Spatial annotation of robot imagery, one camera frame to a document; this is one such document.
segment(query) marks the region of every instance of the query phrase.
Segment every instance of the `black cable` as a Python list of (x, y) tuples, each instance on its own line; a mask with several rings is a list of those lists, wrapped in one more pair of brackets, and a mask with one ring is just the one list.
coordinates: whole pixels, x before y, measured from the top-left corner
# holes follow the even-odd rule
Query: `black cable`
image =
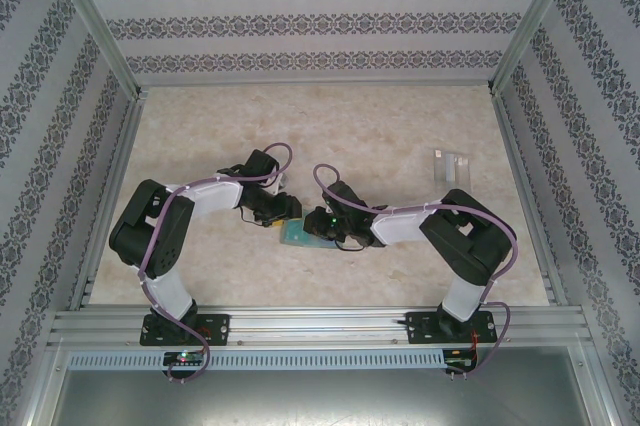
[(340, 246), (340, 243), (338, 242), (337, 239), (334, 239), (333, 242), (335, 243), (336, 247), (340, 251), (346, 251), (347, 253), (359, 253), (360, 251), (364, 251), (364, 246), (361, 247), (360, 249), (348, 249), (348, 248), (343, 248), (342, 246)]
[(255, 221), (249, 221), (247, 219), (244, 219), (244, 209), (242, 209), (242, 206), (238, 206), (240, 208), (240, 219), (243, 220), (245, 223), (249, 223), (249, 224), (254, 224), (256, 226), (260, 226), (262, 228), (262, 225), (260, 223), (256, 223)]

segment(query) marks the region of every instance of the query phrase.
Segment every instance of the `patterned wallpaper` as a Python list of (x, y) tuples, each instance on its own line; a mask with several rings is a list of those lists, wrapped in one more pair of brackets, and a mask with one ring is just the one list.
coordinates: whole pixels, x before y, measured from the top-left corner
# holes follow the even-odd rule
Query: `patterned wallpaper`
[(129, 107), (71, 0), (0, 0), (0, 425), (66, 309)]
[(640, 423), (638, 0), (554, 0), (503, 99), (570, 299)]
[(95, 0), (141, 84), (487, 80), (531, 0)]

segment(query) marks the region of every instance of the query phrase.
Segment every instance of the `wall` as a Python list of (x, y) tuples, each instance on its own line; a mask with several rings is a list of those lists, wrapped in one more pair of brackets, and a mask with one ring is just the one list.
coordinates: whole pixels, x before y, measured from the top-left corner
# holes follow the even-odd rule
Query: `wall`
[(553, 0), (503, 101), (564, 286), (640, 422), (640, 0)]
[(0, 424), (68, 307), (129, 101), (71, 0), (0, 0)]
[(141, 84), (491, 77), (532, 0), (95, 0)]

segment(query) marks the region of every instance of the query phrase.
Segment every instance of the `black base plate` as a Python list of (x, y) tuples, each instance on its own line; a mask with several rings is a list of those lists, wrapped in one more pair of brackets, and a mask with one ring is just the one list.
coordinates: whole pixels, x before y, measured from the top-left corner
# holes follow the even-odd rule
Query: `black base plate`
[[(182, 342), (175, 337), (164, 337), (160, 326), (157, 316), (147, 314), (142, 322), (140, 344), (142, 346), (199, 346), (201, 344), (191, 335)], [(209, 346), (226, 346), (229, 337), (229, 315), (198, 314), (195, 330), (204, 336)]]
[(438, 313), (435, 311), (414, 311), (405, 314), (408, 326), (416, 325), (415, 329), (407, 331), (409, 344), (447, 344), (471, 343), (471, 333), (478, 335), (478, 343), (495, 343), (498, 340), (493, 314), (490, 311), (477, 311), (466, 325), (468, 333), (459, 337), (447, 336), (438, 326)]

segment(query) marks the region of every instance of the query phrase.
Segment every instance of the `transparent plastic piece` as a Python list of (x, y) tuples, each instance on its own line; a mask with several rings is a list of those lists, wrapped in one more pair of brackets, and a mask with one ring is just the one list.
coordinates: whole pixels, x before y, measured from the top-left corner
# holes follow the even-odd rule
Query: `transparent plastic piece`
[(433, 173), (436, 190), (446, 194), (451, 189), (462, 189), (471, 194), (469, 156), (453, 151), (433, 151)]

